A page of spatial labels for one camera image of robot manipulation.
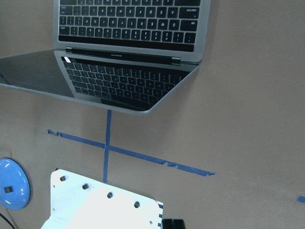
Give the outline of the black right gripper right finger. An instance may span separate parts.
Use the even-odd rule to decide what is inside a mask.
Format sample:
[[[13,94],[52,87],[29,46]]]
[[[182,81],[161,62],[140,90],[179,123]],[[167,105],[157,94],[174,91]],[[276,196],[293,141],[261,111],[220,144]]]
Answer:
[[[173,220],[174,229],[185,229],[185,222],[183,219],[174,219]]]

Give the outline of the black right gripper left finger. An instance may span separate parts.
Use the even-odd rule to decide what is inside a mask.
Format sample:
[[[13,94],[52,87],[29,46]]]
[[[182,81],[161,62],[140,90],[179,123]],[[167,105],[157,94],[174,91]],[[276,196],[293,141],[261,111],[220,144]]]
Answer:
[[[173,229],[173,219],[163,219],[162,229]]]

